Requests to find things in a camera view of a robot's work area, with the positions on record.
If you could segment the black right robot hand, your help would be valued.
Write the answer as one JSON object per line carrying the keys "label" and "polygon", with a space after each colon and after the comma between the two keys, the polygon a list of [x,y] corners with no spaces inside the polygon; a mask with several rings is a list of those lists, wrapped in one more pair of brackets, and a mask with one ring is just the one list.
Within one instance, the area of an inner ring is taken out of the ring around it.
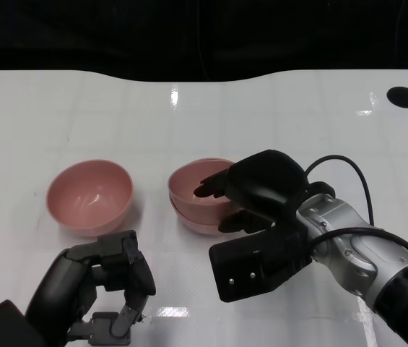
{"label": "black right robot hand", "polygon": [[265,150],[200,182],[197,197],[226,197],[238,211],[219,223],[222,233],[256,233],[282,219],[294,197],[309,185],[302,167],[290,156]]}

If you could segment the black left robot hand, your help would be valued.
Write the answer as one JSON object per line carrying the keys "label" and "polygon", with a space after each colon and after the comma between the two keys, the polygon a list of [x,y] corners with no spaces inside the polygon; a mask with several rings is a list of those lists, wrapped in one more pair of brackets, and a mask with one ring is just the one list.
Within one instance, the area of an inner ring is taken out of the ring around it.
{"label": "black left robot hand", "polygon": [[[124,306],[120,312],[96,312],[84,321],[99,287],[123,292]],[[131,328],[142,321],[148,298],[155,294],[136,232],[122,231],[63,250],[40,282],[25,318],[49,346],[76,340],[91,346],[128,346]]]}

